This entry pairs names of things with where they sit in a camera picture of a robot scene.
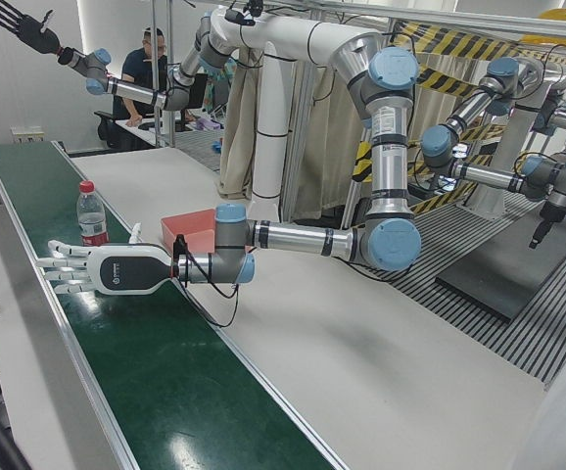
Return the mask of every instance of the beige curtain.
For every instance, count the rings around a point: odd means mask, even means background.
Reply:
[[[240,62],[254,64],[259,55],[243,50]],[[457,78],[468,78],[475,67],[473,61],[451,57],[421,60]],[[299,64],[294,107],[302,71]],[[243,198],[250,192],[258,101],[259,70],[238,67],[229,97],[220,163],[218,192],[223,197]],[[419,139],[425,129],[444,121],[454,106],[454,97],[418,87],[409,139]],[[308,126],[294,219],[320,218],[322,211],[343,205],[349,191],[362,126],[346,84],[337,75],[334,80],[332,70],[318,70]]]
[[[239,62],[249,67],[259,62],[260,51],[240,49]],[[217,191],[229,199],[248,195],[255,155],[259,69],[238,64],[227,105],[220,179]]]
[[[323,210],[344,204],[361,130],[346,84],[338,75],[334,81],[332,70],[319,69],[293,218],[320,218]]]

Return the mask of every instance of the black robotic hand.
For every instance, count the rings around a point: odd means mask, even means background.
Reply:
[[[0,0],[0,26],[14,33],[21,42],[41,54],[57,54],[61,50],[59,37],[46,27],[52,12],[50,10],[46,13],[44,19],[39,22],[5,0]]]

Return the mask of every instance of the floor grate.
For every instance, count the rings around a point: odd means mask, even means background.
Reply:
[[[455,328],[548,384],[566,360],[566,259],[509,324],[434,282],[437,274],[534,207],[506,195],[507,214],[488,221],[457,206],[420,216],[423,250],[409,275],[392,283]],[[527,244],[529,240],[518,241]],[[393,274],[371,270],[379,277]]]

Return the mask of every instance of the water bottle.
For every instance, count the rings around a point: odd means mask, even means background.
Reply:
[[[81,181],[78,185],[80,195],[76,204],[78,225],[85,247],[99,247],[109,242],[105,207],[94,191],[92,181]]]

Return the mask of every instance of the red bottle cap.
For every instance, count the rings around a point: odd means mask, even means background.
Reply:
[[[94,191],[94,183],[92,181],[81,181],[78,185],[81,193],[91,193]]]

